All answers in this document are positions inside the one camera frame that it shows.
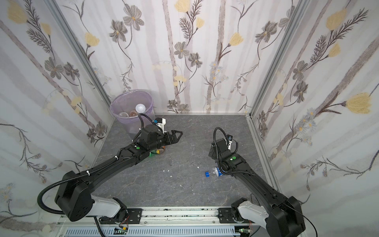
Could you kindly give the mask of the blue cap water bottle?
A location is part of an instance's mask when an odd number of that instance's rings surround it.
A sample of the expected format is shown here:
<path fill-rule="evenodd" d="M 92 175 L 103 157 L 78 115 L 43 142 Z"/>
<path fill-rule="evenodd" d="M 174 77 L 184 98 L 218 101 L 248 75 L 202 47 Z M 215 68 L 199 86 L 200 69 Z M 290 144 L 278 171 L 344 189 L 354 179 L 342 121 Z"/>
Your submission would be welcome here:
<path fill-rule="evenodd" d="M 220 172 L 218 167 L 214 167 L 209 171 L 205 172 L 205 177 L 220 177 L 223 176 L 223 174 Z"/>

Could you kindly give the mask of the white bottle red cap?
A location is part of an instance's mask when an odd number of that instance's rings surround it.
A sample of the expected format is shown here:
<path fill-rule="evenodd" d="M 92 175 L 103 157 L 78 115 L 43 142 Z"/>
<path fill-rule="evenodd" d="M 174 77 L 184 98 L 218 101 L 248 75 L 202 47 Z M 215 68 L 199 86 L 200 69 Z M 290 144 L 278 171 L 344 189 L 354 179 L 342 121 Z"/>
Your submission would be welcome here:
<path fill-rule="evenodd" d="M 136 105 L 135 110 L 136 110 L 137 113 L 143 114 L 147 110 L 147 108 L 146 108 L 146 106 L 144 104 L 140 103 L 140 104 Z"/>

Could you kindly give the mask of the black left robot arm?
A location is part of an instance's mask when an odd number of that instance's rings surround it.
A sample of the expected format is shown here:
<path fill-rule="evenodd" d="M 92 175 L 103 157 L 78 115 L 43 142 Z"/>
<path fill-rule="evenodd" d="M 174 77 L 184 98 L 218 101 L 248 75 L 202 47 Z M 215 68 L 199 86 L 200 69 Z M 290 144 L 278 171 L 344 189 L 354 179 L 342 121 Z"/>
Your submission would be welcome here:
<path fill-rule="evenodd" d="M 117 216 L 122 209 L 119 201 L 114 198 L 96 198 L 92 193 L 116 174 L 148 158 L 151 152 L 176 144 L 183 136 L 183 132 L 178 130 L 164 131 L 162 118 L 148 119 L 148 124 L 144 124 L 144 118 L 148 116 L 138 114 L 141 127 L 131 144 L 93 168 L 79 173 L 66 173 L 61 181 L 47 186 L 39 193 L 38 206 L 52 214 L 66 215 L 72 222 L 96 216 L 97 211 L 101 216 Z"/>

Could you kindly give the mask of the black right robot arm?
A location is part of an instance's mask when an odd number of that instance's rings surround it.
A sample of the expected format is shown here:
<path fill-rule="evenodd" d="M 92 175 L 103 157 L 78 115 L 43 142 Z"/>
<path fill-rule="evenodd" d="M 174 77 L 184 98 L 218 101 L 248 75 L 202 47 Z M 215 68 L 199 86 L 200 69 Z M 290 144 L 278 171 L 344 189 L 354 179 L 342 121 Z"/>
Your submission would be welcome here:
<path fill-rule="evenodd" d="M 238 149 L 229 149 L 230 136 L 220 127 L 213 131 L 212 148 L 209 157 L 217 162 L 220 173 L 239 180 L 260 205 L 245 200 L 239 203 L 236 211 L 242 219 L 249 220 L 266 229 L 271 237 L 297 237 L 306 230 L 300 201 L 295 197 L 286 197 L 268 184 L 237 153 Z"/>

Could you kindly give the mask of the purple lined mesh trash bin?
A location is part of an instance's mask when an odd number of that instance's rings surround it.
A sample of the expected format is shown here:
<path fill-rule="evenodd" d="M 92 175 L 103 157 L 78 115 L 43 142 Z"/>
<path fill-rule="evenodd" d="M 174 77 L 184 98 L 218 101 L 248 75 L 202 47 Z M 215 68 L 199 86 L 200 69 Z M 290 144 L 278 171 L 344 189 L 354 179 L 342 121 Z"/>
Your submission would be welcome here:
<path fill-rule="evenodd" d="M 144 112 L 151 120 L 155 119 L 153 97 L 143 90 L 131 90 L 117 96 L 110 105 L 110 112 L 119 121 L 131 139 L 139 132 L 141 122 L 135 110 L 137 104 L 144 104 Z"/>

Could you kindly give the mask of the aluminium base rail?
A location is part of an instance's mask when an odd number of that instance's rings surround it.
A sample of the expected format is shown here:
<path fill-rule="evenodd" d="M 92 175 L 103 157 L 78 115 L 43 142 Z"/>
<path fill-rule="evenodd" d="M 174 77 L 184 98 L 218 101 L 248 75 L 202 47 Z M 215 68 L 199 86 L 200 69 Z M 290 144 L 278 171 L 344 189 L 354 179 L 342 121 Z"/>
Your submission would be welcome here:
<path fill-rule="evenodd" d="M 107 226 L 179 226 L 179 225 L 242 225 L 255 224 L 266 230 L 275 226 L 303 227 L 304 219 L 289 204 L 281 204 L 268 212 L 263 206 L 250 201 L 225 207 L 194 206 L 194 207 L 121 207 L 120 204 L 100 204 L 83 211 L 74 212 L 76 221 L 62 214 L 58 227 L 94 227 L 93 217 Z"/>

